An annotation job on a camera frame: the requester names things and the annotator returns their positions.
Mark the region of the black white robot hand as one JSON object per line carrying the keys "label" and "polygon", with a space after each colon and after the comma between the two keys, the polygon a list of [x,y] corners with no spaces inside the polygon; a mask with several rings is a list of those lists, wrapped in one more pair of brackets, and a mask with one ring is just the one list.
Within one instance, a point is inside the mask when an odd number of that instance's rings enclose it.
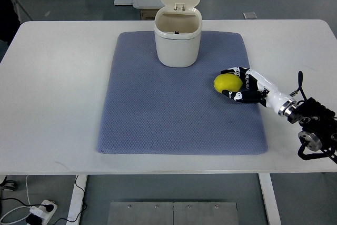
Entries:
{"label": "black white robot hand", "polygon": [[222,89],[227,97],[240,103],[261,103],[279,116],[290,116],[296,109],[296,102],[290,95],[279,91],[277,86],[268,81],[257,71],[245,67],[232,67],[221,71],[221,74],[232,74],[243,82],[238,91]]}

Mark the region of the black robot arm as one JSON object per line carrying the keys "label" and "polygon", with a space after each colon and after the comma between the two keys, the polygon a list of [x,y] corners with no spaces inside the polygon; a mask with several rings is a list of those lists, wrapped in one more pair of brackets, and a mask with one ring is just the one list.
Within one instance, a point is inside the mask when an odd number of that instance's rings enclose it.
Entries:
{"label": "black robot arm", "polygon": [[302,88],[303,73],[298,72],[298,89],[291,96],[301,93],[303,99],[295,102],[288,116],[290,123],[298,123],[302,131],[298,133],[301,146],[298,156],[307,161],[330,158],[336,162],[336,113],[326,108],[314,98],[307,98]]}

